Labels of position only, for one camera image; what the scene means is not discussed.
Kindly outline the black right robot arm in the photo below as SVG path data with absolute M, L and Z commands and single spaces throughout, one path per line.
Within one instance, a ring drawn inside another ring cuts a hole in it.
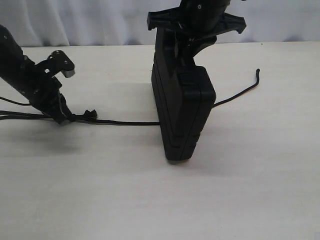
M 183 0 L 179 6 L 149 12 L 148 30 L 156 29 L 155 56 L 152 76 L 164 72 L 171 78 L 178 73 L 194 78 L 206 78 L 203 66 L 194 57 L 217 41 L 217 36 L 247 27 L 243 17 L 226 12 L 229 0 Z

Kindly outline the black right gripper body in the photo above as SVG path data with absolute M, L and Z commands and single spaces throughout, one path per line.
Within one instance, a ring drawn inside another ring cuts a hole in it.
M 236 31 L 241 34 L 247 27 L 243 17 L 226 13 L 226 6 L 178 6 L 149 12 L 148 30 L 166 29 L 182 34 L 186 42 L 199 53 L 213 45 L 218 35 Z

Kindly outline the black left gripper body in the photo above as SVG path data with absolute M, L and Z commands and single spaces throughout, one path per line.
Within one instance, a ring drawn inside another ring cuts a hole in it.
M 47 59 L 37 64 L 30 59 L 27 61 L 28 83 L 31 87 L 29 102 L 51 118 L 55 117 L 55 104 L 59 97 L 64 97 L 60 92 L 62 83 L 56 77 L 61 73 L 63 64 L 74 63 L 62 50 L 53 51 Z

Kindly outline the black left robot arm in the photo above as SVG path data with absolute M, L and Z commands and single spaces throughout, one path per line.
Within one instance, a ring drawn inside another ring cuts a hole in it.
M 0 77 L 32 107 L 58 124 L 73 122 L 75 115 L 60 92 L 62 84 L 56 78 L 58 73 L 65 78 L 75 74 L 74 63 L 62 50 L 53 51 L 47 59 L 35 63 L 23 53 L 10 31 L 0 26 Z

